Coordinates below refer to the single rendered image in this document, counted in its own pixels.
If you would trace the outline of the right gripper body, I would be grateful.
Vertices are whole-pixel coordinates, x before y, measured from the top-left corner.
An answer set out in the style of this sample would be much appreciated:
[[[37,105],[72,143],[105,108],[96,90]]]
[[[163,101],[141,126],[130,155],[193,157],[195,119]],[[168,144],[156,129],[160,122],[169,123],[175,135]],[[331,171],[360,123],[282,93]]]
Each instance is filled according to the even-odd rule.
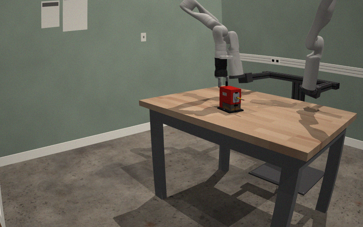
[[[223,56],[221,56],[223,55]],[[227,59],[233,59],[233,56],[227,56],[226,50],[215,50],[215,77],[227,77]]]

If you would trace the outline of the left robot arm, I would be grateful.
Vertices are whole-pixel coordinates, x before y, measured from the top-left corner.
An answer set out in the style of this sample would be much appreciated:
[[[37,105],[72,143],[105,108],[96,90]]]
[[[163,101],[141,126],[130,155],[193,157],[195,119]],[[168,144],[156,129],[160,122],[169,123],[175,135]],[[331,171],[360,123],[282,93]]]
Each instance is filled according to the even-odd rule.
[[[326,26],[332,18],[337,0],[321,0],[311,29],[306,38],[306,48],[313,50],[307,55],[302,87],[314,91],[316,89],[320,60],[323,55],[324,40],[318,36],[321,29]]]

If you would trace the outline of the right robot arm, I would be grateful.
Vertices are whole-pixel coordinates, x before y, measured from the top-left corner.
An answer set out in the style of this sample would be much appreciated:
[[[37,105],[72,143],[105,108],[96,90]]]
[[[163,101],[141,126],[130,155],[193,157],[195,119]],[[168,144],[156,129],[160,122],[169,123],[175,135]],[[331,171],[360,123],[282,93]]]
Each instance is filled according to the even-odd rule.
[[[207,28],[212,30],[215,50],[226,50],[226,44],[230,44],[230,47],[227,49],[227,55],[233,56],[233,59],[228,59],[231,76],[243,74],[237,33],[235,31],[228,32],[228,29],[219,23],[218,19],[196,0],[184,0],[180,4],[180,7],[186,13],[193,16],[195,19],[202,22]],[[195,7],[198,8],[200,13],[192,11]]]

